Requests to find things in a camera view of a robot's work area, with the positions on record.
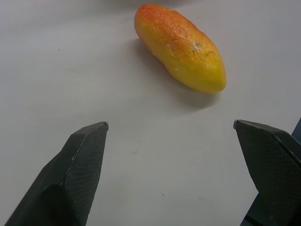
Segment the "orange yellow mango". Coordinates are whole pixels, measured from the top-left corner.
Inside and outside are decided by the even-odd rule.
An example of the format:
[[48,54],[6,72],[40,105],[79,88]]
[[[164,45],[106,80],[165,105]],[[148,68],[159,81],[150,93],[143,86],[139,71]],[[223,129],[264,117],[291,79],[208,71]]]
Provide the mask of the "orange yellow mango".
[[148,50],[177,81],[200,92],[225,89],[226,72],[218,48],[182,14],[145,4],[137,9],[134,27]]

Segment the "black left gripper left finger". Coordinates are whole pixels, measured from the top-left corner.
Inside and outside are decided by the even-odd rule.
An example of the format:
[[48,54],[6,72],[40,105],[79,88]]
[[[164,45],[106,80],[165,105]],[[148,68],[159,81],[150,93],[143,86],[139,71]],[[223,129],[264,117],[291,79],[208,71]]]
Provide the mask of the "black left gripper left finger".
[[86,226],[100,180],[108,122],[74,132],[40,171],[4,226]]

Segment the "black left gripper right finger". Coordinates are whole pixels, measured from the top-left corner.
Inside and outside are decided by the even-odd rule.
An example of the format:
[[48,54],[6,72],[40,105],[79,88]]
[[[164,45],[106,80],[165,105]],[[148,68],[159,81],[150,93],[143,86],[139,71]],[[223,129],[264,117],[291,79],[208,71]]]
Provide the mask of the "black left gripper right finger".
[[278,226],[301,226],[301,144],[265,124],[235,120],[249,174]]

